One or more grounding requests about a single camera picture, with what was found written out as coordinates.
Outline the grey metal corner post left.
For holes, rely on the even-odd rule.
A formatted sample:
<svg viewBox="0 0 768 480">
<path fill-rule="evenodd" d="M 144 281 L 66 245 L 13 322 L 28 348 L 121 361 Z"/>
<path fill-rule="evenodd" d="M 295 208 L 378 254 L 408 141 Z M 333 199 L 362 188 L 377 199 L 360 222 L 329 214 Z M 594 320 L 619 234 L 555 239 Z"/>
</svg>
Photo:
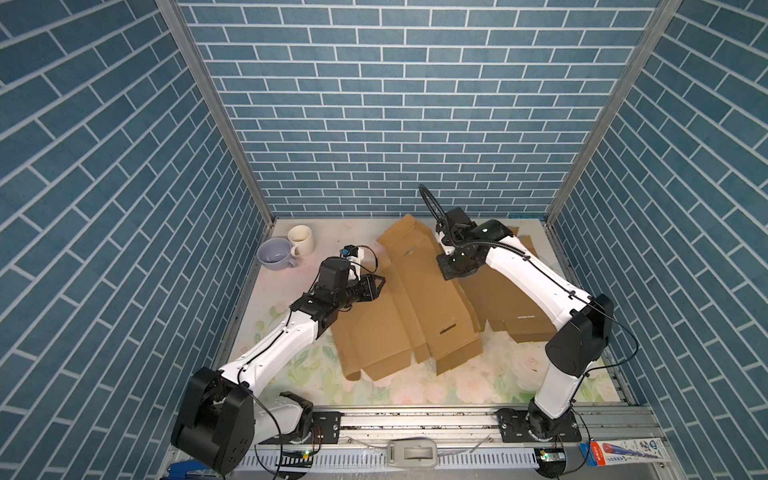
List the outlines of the grey metal corner post left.
<svg viewBox="0 0 768 480">
<path fill-rule="evenodd" d="M 171 0 L 157 0 L 156 4 L 203 100 L 209 108 L 214 123 L 232 155 L 239 173 L 248 187 L 258 212 L 267 227 L 272 228 L 275 224 L 275 215 L 258 185 L 253 169 L 196 45 L 179 3 Z"/>
</svg>

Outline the grey metal corner post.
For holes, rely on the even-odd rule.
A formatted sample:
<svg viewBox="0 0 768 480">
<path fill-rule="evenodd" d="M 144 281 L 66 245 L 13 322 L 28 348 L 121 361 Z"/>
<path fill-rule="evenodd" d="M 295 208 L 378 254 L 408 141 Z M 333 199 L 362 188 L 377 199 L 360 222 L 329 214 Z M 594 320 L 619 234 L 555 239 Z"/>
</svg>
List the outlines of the grey metal corner post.
<svg viewBox="0 0 768 480">
<path fill-rule="evenodd" d="M 272 228 L 275 224 L 275 215 L 258 185 L 253 169 L 196 45 L 179 3 L 171 0 L 157 0 L 156 4 L 203 100 L 209 108 L 214 123 L 232 155 L 239 173 L 248 187 L 258 212 L 267 227 Z"/>
<path fill-rule="evenodd" d="M 638 44 L 629 55 L 609 94 L 606 104 L 597 115 L 591 131 L 585 137 L 581 150 L 575 156 L 569 172 L 565 175 L 561 188 L 547 208 L 544 220 L 547 227 L 554 227 L 566 202 L 589 166 L 597 148 L 681 4 L 681 0 L 662 0 L 650 16 Z"/>
</svg>

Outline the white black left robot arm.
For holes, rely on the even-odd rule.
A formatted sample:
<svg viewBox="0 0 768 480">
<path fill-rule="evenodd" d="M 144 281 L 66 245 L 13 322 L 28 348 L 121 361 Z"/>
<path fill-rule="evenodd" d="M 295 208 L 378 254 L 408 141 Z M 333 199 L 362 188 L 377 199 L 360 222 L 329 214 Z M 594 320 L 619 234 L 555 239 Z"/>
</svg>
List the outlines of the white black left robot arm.
<svg viewBox="0 0 768 480">
<path fill-rule="evenodd" d="M 386 280 L 351 257 L 328 257 L 312 286 L 295 300 L 275 329 L 235 360 L 200 368 L 189 380 L 171 444 L 216 473 L 233 471 L 254 444 L 307 439 L 313 404 L 283 392 L 266 404 L 260 394 L 296 355 L 314 343 L 356 303 L 371 302 Z"/>
</svg>

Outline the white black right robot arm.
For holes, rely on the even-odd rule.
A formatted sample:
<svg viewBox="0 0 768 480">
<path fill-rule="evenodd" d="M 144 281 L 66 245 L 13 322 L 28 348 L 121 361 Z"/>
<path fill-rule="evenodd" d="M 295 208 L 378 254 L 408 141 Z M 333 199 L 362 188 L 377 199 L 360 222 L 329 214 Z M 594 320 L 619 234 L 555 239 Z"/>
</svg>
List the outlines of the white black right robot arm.
<svg viewBox="0 0 768 480">
<path fill-rule="evenodd" d="M 541 441 L 573 423 L 572 400 L 609 344 L 613 302 L 592 296 L 536 258 L 502 223 L 480 225 L 460 208 L 430 209 L 443 252 L 438 266 L 446 280 L 467 277 L 486 265 L 515 284 L 546 314 L 556 329 L 545 346 L 550 366 L 529 403 L 529 431 Z"/>
</svg>

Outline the grey metal corner post right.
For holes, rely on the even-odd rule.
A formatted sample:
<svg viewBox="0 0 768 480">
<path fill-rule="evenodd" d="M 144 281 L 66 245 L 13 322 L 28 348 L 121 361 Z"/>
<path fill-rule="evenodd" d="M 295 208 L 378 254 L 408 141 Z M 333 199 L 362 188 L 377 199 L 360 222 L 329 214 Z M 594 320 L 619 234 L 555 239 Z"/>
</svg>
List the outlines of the grey metal corner post right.
<svg viewBox="0 0 768 480">
<path fill-rule="evenodd" d="M 554 227 L 566 202 L 589 166 L 597 148 L 681 4 L 681 0 L 662 0 L 650 16 L 638 44 L 629 55 L 609 94 L 606 104 L 597 115 L 591 131 L 585 137 L 581 150 L 575 156 L 569 172 L 565 175 L 561 188 L 547 208 L 544 220 L 547 227 Z"/>
</svg>

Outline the brown cardboard box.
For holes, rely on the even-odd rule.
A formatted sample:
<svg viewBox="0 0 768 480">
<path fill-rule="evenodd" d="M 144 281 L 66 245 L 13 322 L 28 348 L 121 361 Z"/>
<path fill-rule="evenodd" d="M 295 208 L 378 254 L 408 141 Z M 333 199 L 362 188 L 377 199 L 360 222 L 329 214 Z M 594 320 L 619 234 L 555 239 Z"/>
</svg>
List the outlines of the brown cardboard box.
<svg viewBox="0 0 768 480">
<path fill-rule="evenodd" d="M 480 355 L 475 310 L 459 283 L 443 278 L 432 230 L 407 215 L 377 242 L 384 249 L 379 297 L 340 313 L 331 326 L 344 377 L 376 381 L 428 359 L 441 375 Z"/>
</svg>

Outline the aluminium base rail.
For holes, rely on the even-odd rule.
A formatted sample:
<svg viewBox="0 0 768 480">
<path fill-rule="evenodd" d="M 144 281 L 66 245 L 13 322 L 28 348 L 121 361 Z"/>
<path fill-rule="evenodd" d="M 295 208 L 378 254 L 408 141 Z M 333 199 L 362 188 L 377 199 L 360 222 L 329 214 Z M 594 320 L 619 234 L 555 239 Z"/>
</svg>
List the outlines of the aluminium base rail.
<svg viewBox="0 0 768 480">
<path fill-rule="evenodd" d="M 253 472 L 269 479 L 307 479 L 313 474 L 522 470 L 534 478 L 575 479 L 606 468 L 590 467 L 580 444 L 644 438 L 660 438 L 671 461 L 607 467 L 636 467 L 659 479 L 674 475 L 672 452 L 647 407 L 579 407 L 573 412 L 573 423 L 549 441 L 531 435 L 525 416 L 524 410 L 513 406 L 316 408 L 305 440 L 256 443 L 225 476 L 190 455 L 171 464 L 165 476 L 238 479 Z M 436 442 L 437 466 L 389 467 L 388 442 L 414 437 Z"/>
</svg>

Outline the white ceramic mug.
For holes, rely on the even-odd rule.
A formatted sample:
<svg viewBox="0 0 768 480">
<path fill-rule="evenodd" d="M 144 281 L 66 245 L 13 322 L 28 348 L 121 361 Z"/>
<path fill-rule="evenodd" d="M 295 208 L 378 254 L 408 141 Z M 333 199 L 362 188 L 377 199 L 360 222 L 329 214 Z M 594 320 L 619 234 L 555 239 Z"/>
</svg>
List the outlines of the white ceramic mug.
<svg viewBox="0 0 768 480">
<path fill-rule="evenodd" d="M 316 249 L 313 231 L 307 225 L 296 225 L 287 234 L 291 243 L 291 254 L 294 257 L 307 257 Z"/>
</svg>

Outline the lavender speckled ceramic cup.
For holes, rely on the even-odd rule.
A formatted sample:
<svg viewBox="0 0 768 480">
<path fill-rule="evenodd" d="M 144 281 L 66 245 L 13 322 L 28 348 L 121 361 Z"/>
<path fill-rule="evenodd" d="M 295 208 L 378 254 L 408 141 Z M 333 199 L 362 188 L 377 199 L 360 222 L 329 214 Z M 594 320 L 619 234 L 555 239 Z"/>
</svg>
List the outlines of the lavender speckled ceramic cup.
<svg viewBox="0 0 768 480">
<path fill-rule="evenodd" d="M 257 260 L 266 269 L 281 271 L 297 266 L 293 245 L 285 237 L 265 240 L 257 250 Z"/>
</svg>

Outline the flat brown cardboard sheet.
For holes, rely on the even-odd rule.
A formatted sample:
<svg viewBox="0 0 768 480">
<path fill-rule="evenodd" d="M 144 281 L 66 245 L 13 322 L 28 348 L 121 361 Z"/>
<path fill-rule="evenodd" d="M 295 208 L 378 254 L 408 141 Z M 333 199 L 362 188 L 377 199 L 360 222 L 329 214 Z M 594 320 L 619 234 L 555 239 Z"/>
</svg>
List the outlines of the flat brown cardboard sheet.
<svg viewBox="0 0 768 480">
<path fill-rule="evenodd" d="M 460 278 L 462 287 L 477 316 L 479 331 L 509 335 L 517 343 L 546 342 L 556 328 L 544 311 L 519 287 L 487 265 Z"/>
</svg>

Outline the white red blue tube box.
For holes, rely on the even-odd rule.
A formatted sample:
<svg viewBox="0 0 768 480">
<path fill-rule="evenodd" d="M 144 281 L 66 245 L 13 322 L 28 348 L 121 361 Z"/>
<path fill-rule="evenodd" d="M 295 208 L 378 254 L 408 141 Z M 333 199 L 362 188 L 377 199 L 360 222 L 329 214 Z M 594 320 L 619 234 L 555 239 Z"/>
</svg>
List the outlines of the white red blue tube box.
<svg viewBox="0 0 768 480">
<path fill-rule="evenodd" d="M 590 467 L 671 461 L 660 438 L 592 441 L 579 447 Z"/>
</svg>

